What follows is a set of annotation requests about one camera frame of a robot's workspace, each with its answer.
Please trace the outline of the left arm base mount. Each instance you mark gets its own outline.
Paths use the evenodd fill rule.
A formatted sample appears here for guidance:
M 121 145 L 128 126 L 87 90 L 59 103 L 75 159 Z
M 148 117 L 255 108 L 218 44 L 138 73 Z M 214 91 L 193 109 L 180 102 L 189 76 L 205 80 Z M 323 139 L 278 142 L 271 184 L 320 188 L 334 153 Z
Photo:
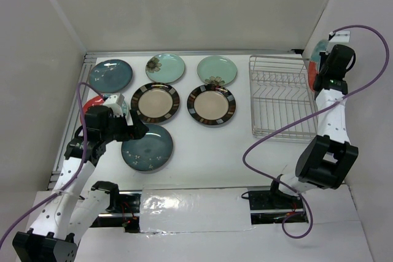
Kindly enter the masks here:
M 120 191 L 113 209 L 100 213 L 91 228 L 120 228 L 126 233 L 139 233 L 142 191 Z

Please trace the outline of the brown rim cream plate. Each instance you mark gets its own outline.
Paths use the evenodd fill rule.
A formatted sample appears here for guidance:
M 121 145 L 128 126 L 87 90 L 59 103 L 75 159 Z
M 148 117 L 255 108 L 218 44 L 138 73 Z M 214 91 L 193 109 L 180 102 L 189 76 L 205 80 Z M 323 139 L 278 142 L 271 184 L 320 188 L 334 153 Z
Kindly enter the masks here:
M 234 116 L 236 99 L 225 87 L 214 84 L 200 85 L 188 95 L 187 110 L 198 123 L 219 126 Z
M 143 122 L 159 124 L 175 116 L 180 107 L 180 97 L 171 85 L 147 83 L 134 92 L 130 106 Z

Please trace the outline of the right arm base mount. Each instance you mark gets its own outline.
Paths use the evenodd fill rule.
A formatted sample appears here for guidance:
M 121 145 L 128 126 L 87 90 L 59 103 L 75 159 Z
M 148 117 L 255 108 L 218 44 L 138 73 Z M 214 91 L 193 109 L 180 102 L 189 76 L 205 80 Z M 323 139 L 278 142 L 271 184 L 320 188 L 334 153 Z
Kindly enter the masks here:
M 290 196 L 273 195 L 268 190 L 249 190 L 241 195 L 248 201 L 252 225 L 282 223 L 285 217 L 295 215 L 287 223 L 307 222 L 303 202 Z

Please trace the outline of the large red teal floral plate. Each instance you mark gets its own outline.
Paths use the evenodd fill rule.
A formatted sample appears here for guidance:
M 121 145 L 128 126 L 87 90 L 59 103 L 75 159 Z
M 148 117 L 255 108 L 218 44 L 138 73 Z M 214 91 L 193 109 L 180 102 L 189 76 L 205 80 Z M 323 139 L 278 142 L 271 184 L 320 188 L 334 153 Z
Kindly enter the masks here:
M 313 84 L 319 70 L 319 63 L 321 61 L 320 52 L 326 51 L 328 40 L 320 40 L 314 47 L 308 64 L 308 86 L 311 91 L 314 91 Z

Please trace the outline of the small red teal floral plate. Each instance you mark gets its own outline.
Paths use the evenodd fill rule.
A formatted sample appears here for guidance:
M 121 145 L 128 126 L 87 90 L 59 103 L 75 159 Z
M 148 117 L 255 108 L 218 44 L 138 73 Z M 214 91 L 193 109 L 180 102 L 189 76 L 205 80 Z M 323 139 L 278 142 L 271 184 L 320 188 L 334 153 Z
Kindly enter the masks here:
M 125 102 L 123 102 L 122 109 L 125 112 L 125 117 L 114 117 L 113 112 L 110 108 L 103 106 L 104 100 L 109 96 L 109 93 L 98 95 L 88 100 L 82 109 L 82 114 L 79 116 L 80 122 L 85 120 L 86 125 L 91 122 L 103 122 L 105 118 L 128 118 L 129 108 Z

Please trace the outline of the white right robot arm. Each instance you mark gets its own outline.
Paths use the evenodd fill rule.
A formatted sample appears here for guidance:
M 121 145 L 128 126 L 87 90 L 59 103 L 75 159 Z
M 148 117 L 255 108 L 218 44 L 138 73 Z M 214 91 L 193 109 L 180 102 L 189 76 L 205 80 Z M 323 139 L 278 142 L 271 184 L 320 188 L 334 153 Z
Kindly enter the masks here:
M 359 155 L 347 134 L 343 99 L 348 94 L 344 77 L 354 65 L 355 51 L 337 44 L 320 56 L 313 82 L 314 98 L 318 110 L 332 109 L 317 116 L 317 135 L 300 155 L 295 172 L 281 174 L 278 179 L 283 183 L 271 183 L 268 201 L 275 208 L 283 207 L 297 193 L 315 188 L 337 189 Z

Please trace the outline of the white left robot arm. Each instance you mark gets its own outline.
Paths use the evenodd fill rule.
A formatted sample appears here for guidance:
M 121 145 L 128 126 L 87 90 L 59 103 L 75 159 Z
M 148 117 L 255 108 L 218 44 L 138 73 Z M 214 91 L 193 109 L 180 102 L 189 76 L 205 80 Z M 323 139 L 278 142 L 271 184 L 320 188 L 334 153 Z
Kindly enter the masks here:
M 74 261 L 83 235 L 98 215 L 119 209 L 121 197 L 115 183 L 98 181 L 84 200 L 80 194 L 107 144 L 142 139 L 148 132 L 135 110 L 130 115 L 129 125 L 113 107 L 93 106 L 85 112 L 66 147 L 52 194 L 35 206 L 40 213 L 29 230 L 15 234 L 12 246 L 21 261 Z

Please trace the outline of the mint flower plate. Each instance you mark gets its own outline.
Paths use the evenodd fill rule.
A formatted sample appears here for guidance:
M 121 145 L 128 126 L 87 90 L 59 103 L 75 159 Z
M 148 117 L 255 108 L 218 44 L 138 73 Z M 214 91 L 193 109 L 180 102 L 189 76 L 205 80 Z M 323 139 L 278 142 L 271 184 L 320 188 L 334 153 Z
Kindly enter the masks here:
M 196 72 L 205 84 L 225 86 L 234 81 L 238 70 L 236 64 L 224 56 L 208 56 L 198 63 Z
M 154 82 L 173 83 L 185 72 L 184 60 L 172 53 L 161 53 L 151 57 L 147 62 L 146 75 Z

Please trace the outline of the dark blue blossom plate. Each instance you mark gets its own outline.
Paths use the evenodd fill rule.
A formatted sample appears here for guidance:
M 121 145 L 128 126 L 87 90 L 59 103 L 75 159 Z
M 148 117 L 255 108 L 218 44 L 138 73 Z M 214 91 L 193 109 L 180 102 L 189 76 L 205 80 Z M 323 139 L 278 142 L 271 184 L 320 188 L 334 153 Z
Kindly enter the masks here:
M 170 133 L 162 126 L 146 124 L 148 132 L 142 139 L 123 142 L 121 154 L 124 162 L 139 172 L 153 172 L 170 159 L 174 143 Z

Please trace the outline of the silver tape sheet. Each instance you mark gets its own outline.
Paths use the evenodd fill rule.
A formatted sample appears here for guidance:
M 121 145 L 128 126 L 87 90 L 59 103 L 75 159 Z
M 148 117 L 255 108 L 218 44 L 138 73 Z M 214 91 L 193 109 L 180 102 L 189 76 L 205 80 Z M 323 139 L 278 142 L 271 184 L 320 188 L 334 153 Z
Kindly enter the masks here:
M 221 233 L 252 229 L 245 188 L 144 190 L 139 227 L 143 233 Z

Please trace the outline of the aluminium rail frame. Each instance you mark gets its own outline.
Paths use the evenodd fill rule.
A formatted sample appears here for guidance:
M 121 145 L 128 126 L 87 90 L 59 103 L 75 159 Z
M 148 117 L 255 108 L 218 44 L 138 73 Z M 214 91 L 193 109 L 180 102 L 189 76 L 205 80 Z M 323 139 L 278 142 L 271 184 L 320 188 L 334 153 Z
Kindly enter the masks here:
M 91 53 L 86 53 L 84 56 L 82 68 L 81 68 L 77 83 L 79 83 L 79 82 L 87 83 L 88 82 L 89 73 L 90 73 L 91 69 L 95 66 L 95 64 L 96 64 L 96 58 L 93 58 L 91 56 Z M 74 137 L 74 132 L 78 128 L 78 126 L 80 125 L 80 123 L 79 123 L 80 112 L 79 112 L 79 106 L 78 106 L 78 102 L 77 102 L 77 93 L 76 93 L 77 89 L 78 89 L 78 87 L 76 87 L 76 89 L 73 91 L 74 96 L 72 98 L 71 108 L 70 108 L 68 118 L 66 121 L 66 126 L 64 128 L 64 132 L 63 132 L 63 135 L 61 138 L 60 147 L 58 149 L 58 153 L 55 158 L 53 171 L 51 172 L 49 182 L 48 182 L 48 185 L 46 188 L 47 191 L 50 191 L 54 188 L 55 183 L 58 180 L 60 173 L 61 173 L 66 146 L 67 146 L 68 142 Z

